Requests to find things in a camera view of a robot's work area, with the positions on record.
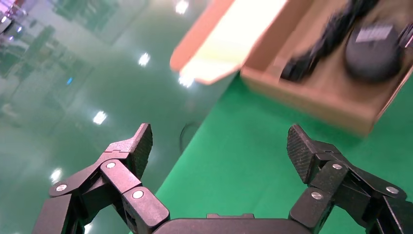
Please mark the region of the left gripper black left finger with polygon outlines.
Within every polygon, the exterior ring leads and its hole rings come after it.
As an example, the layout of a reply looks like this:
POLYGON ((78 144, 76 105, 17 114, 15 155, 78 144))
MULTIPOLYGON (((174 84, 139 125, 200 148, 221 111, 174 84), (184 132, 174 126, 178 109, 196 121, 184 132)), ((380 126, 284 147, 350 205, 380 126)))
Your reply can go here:
POLYGON ((95 163, 49 190, 32 232, 83 234, 102 209, 112 206, 134 234, 152 234, 169 221, 168 209, 141 182, 153 145, 151 126, 111 143, 95 163))

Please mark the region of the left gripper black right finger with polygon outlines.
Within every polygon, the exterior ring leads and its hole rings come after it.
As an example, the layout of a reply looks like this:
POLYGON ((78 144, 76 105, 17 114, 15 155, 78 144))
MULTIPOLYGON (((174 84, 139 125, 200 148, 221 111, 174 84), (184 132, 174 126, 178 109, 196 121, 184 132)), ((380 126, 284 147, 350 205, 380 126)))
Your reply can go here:
POLYGON ((317 234, 334 207, 368 234, 410 234, 413 204, 398 186, 364 171, 332 144, 311 139, 299 125, 287 135, 287 154, 307 188, 288 218, 317 234))

